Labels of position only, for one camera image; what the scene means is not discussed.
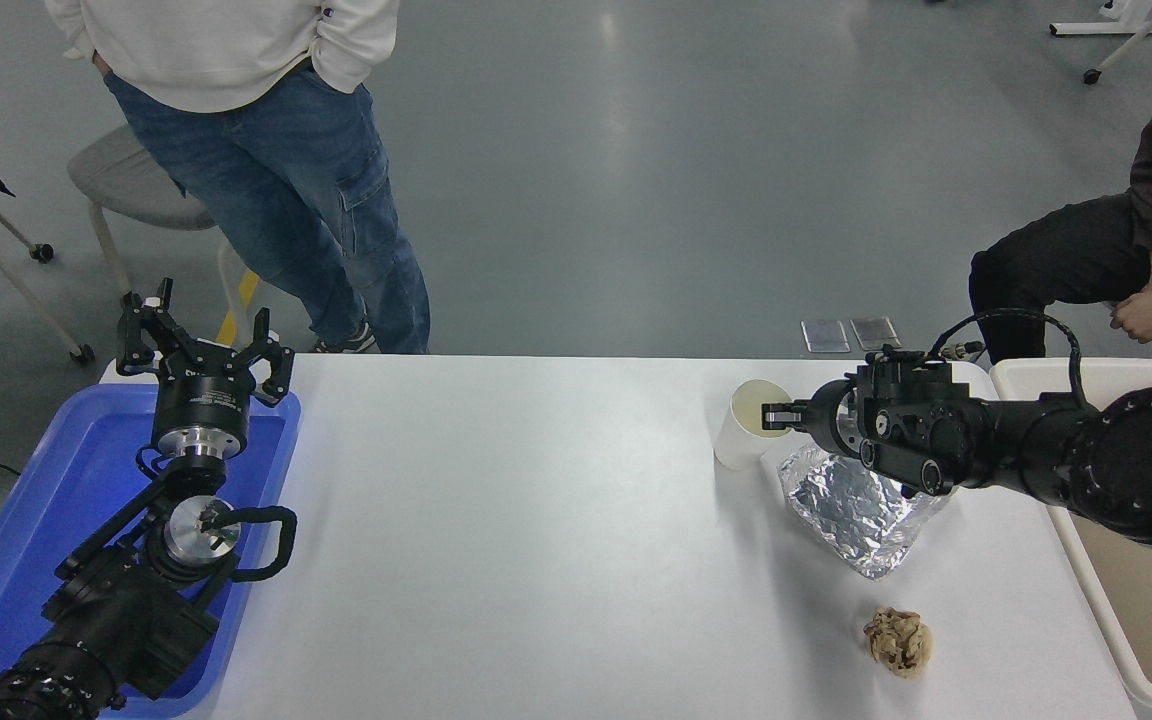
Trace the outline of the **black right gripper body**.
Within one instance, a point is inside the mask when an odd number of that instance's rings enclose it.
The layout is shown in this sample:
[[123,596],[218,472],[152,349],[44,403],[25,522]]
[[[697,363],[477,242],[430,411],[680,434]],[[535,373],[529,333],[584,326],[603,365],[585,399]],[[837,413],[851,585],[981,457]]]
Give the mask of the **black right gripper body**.
[[812,437],[814,445],[833,455],[855,457],[850,434],[840,425],[840,418],[846,416],[842,407],[846,406],[847,397],[851,397],[851,393],[852,382],[826,382],[806,401],[806,433]]

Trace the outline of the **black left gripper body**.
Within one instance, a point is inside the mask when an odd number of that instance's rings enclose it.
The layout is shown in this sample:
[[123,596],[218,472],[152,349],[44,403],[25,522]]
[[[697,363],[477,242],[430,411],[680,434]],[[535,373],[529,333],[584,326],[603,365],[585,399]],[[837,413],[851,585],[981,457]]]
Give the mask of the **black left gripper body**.
[[236,363],[237,351],[223,344],[202,342],[194,351],[162,351],[157,364],[154,434],[204,427],[229,435],[250,427],[250,369]]

